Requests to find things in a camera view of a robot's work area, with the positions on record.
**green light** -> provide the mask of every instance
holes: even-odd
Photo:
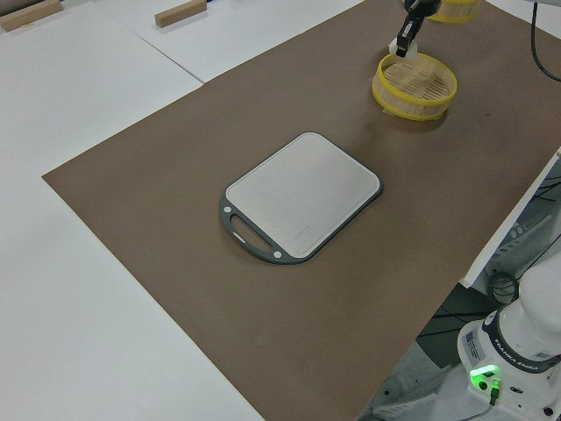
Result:
[[[484,366],[482,368],[475,368],[474,370],[470,371],[471,377],[477,377],[478,375],[483,375],[484,373],[496,373],[499,368],[494,364]]]

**wooden stick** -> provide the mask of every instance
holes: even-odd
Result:
[[[36,20],[46,18],[62,10],[60,0],[45,0],[44,2],[26,7],[21,11],[14,11],[0,18],[0,26],[6,31],[13,31],[22,25],[27,25]]]
[[[191,0],[185,4],[158,13],[154,17],[156,18],[156,25],[163,28],[206,10],[207,0]]]

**cable connector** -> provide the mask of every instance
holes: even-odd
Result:
[[[491,401],[489,404],[494,406],[499,399],[499,395],[501,394],[501,381],[499,379],[493,380],[493,388],[491,389]]]

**brown table cover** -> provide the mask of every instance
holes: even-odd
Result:
[[[403,19],[365,1],[45,175],[267,421],[354,419],[561,144],[561,83],[529,25],[488,4],[418,36],[459,80],[445,118],[383,114],[370,83]],[[561,63],[543,32],[538,51]],[[306,131],[385,192],[310,261],[275,266],[218,201]]]

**yellow-rimmed basket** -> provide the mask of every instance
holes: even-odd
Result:
[[[384,109],[415,121],[442,117],[457,89],[451,70],[426,54],[412,60],[389,54],[372,80],[374,98]]]
[[[481,0],[442,0],[437,13],[429,19],[447,24],[458,24],[475,18],[481,7]]]

